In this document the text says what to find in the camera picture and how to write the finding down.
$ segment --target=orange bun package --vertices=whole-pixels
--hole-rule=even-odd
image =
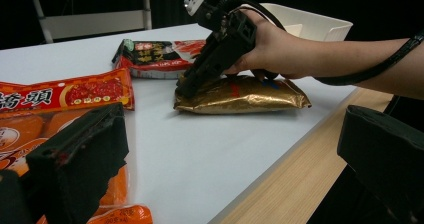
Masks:
[[[28,153],[90,110],[118,102],[125,110],[134,110],[131,78],[124,68],[32,85],[0,83],[0,170],[22,176],[29,170]],[[109,180],[100,207],[127,203],[127,177],[125,165]]]

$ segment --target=gold foil package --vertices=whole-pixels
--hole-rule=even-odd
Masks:
[[[311,107],[306,94],[288,79],[259,81],[238,75],[209,81],[192,98],[175,94],[174,109],[200,114],[235,114]]]

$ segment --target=tabletop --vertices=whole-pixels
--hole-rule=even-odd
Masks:
[[[100,74],[113,69],[123,39],[195,40],[209,34],[191,24],[2,50],[0,81],[32,84]],[[157,224],[222,220],[356,90],[302,78],[293,82],[308,96],[310,108],[199,115],[173,109],[176,80],[132,82],[135,111],[125,113],[130,202],[148,206]]]

